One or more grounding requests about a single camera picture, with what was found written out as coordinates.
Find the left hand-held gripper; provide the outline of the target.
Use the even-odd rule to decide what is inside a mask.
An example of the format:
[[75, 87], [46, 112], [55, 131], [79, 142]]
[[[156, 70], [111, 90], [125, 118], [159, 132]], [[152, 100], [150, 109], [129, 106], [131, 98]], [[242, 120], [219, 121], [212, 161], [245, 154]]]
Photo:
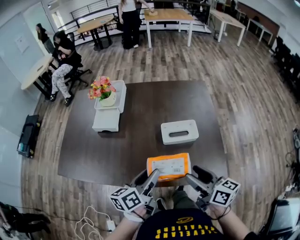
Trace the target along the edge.
[[131, 213], [140, 206], [146, 208], [148, 215], [153, 215], [157, 209], [152, 191], [160, 176], [160, 171], [155, 169], [150, 176], [147, 170], [141, 171], [130, 183], [130, 187], [120, 187], [110, 195], [110, 200], [116, 210]]

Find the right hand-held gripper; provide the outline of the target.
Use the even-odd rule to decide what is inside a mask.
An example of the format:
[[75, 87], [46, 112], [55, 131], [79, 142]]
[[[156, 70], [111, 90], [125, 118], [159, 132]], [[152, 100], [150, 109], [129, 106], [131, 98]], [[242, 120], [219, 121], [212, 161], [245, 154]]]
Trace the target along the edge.
[[230, 178], [217, 180], [215, 173], [197, 165], [193, 166], [193, 170], [198, 178], [189, 173], [185, 177], [188, 184], [200, 193], [196, 201], [199, 208], [205, 210], [210, 204], [228, 207], [236, 198], [240, 183]]

